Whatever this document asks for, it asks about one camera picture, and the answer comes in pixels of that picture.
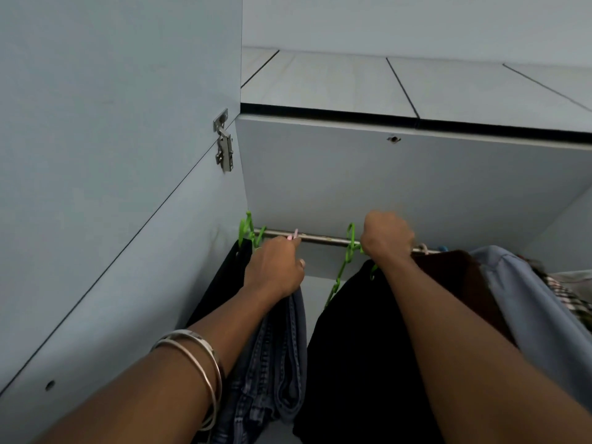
metal rod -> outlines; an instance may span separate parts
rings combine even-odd
[[[259,227],[255,228],[256,234],[259,234],[260,231],[261,231],[261,228],[259,228]],[[267,237],[267,238],[287,237],[288,235],[293,234],[293,233],[294,232],[288,232],[285,230],[265,229],[265,231],[263,231],[263,237]],[[303,234],[300,232],[298,232],[298,238],[301,238],[302,241],[305,241],[306,243],[317,243],[318,245],[341,246],[341,247],[347,247],[349,245],[349,240],[347,238],[327,237],[325,235]],[[359,245],[360,242],[358,240],[355,240],[354,244]],[[412,252],[423,254],[424,250],[419,247],[414,247]],[[427,250],[428,254],[437,254],[439,252],[440,251],[436,251],[436,250],[432,250],[432,249]]]

light blue shirt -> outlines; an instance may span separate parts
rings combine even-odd
[[[524,357],[592,412],[592,335],[526,261],[499,246],[471,255]]]

plaid shirt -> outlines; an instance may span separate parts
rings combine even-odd
[[[592,304],[578,298],[573,291],[561,285],[551,276],[545,276],[545,283],[584,327],[592,332]]]

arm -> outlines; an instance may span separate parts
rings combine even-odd
[[[413,232],[366,216],[362,247],[395,294],[446,442],[590,442],[592,417],[410,258]]]
[[[295,260],[300,240],[283,237],[257,249],[244,287],[226,304],[190,327],[217,352],[229,373],[263,317],[304,278]],[[214,389],[215,368],[193,341],[179,340],[200,362]],[[186,355],[160,346],[54,425],[39,444],[188,444],[211,404],[209,391]]]

forearm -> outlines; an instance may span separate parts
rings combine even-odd
[[[273,289],[243,288],[190,327],[211,344],[226,374],[279,298],[269,290]],[[190,340],[179,342],[198,359],[215,389],[215,368],[208,355]],[[40,444],[186,444],[210,404],[209,390],[189,358],[160,346],[58,422]]]
[[[589,441],[588,412],[411,259],[385,275],[447,443]]]

